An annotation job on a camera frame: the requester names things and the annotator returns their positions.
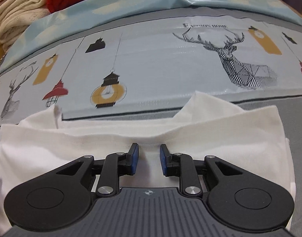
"deer illustration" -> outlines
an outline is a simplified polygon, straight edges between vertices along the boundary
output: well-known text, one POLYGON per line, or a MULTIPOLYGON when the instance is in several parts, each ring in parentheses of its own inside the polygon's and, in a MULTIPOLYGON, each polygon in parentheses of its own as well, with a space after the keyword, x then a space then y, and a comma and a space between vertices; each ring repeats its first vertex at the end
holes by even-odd
POLYGON ((200 35, 197 36, 197 40, 189 38, 187 33, 191 27, 180 37, 173 33, 175 37, 185 42, 202 44, 205 49, 209 51, 215 51, 218 53, 224 70, 229 76, 231 82, 240 87, 256 89, 258 87, 266 88, 268 86, 276 85, 277 75, 267 65, 253 65, 249 63, 243 63, 237 60, 233 55, 233 52, 237 50, 235 44, 244 41, 244 34, 240 37, 238 34, 226 29, 234 34, 234 40, 225 35, 227 40, 224 47, 216 47, 210 41, 202 40, 200 35))
POLYGON ((25 77, 23 78, 23 80, 17 85, 15 86, 15 83, 16 83, 16 80, 15 79, 14 81, 11 81, 10 84, 9 84, 9 87, 10 87, 10 91, 9 91, 9 97, 8 97, 8 100, 7 102, 5 103, 5 106, 3 108, 3 111, 0 115, 0 119, 3 120, 3 119, 8 119, 9 117, 11 117, 15 112, 16 110, 19 108, 19 103, 20 101, 13 101, 12 98, 15 94, 15 92, 17 92, 20 88, 20 86, 25 82, 27 81, 32 75, 33 73, 38 69, 36 68, 35 70, 33 69, 33 64, 35 64, 36 62, 33 62, 31 63, 29 66, 31 66, 31 72, 27 75, 25 75, 25 77))

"light blue fabric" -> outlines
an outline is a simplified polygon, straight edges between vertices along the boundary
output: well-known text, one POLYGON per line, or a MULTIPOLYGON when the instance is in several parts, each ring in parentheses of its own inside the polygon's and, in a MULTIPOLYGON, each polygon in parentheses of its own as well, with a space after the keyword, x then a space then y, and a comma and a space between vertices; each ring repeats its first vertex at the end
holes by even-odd
POLYGON ((134 14, 190 5, 258 12, 302 25, 302 18, 280 0, 85 0, 32 23, 9 50, 0 73, 38 49, 72 34, 134 14))

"yellow lamp illustration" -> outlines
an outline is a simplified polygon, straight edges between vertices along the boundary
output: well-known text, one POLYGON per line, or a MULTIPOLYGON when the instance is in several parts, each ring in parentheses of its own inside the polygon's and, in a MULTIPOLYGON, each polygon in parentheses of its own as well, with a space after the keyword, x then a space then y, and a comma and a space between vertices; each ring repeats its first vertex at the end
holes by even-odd
POLYGON ((126 93, 126 87, 119 83, 119 75, 111 72, 104 78, 104 82, 91 95, 91 101, 96 108, 112 107, 122 100, 126 93))
POLYGON ((41 84, 46 80, 57 59, 58 55, 54 54, 52 57, 45 60, 32 85, 41 84))
POLYGON ((248 31, 267 53, 282 55, 276 44, 263 31, 253 26, 251 26, 248 31))

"black lamp illustration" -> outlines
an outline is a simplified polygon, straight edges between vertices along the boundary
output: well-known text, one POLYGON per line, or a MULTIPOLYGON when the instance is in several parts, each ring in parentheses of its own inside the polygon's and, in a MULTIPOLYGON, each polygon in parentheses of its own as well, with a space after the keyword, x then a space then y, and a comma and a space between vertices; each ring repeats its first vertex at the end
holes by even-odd
POLYGON ((114 73, 117 53, 110 74, 104 78, 102 85, 96 88, 91 95, 91 101, 96 105, 96 108, 112 107, 116 104, 116 102, 121 101, 127 93, 126 87, 120 84, 118 81, 119 75, 114 73))
POLYGON ((285 38, 288 40, 288 41, 290 41, 291 43, 293 43, 293 44, 297 44, 295 41, 294 41, 294 39, 292 39, 291 37, 289 37, 288 35, 286 35, 285 33, 283 33, 283 35, 285 36, 285 38))
POLYGON ((93 51, 96 51, 96 50, 100 50, 100 49, 104 49, 106 46, 105 42, 103 41, 102 38, 99 38, 95 43, 92 43, 88 49, 86 50, 85 53, 88 53, 88 52, 93 52, 93 51))

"metal pivot screw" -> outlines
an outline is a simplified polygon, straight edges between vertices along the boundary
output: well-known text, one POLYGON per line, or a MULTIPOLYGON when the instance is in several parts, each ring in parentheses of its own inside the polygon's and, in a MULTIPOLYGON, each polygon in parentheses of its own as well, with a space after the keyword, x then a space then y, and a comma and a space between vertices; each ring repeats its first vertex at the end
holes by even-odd
POLYGON ((200 193, 200 189, 196 186, 188 186, 185 188, 185 192, 188 194, 198 194, 200 193))
POLYGON ((111 194, 114 191, 114 189, 110 186, 102 186, 98 188, 98 192, 100 194, 111 194))

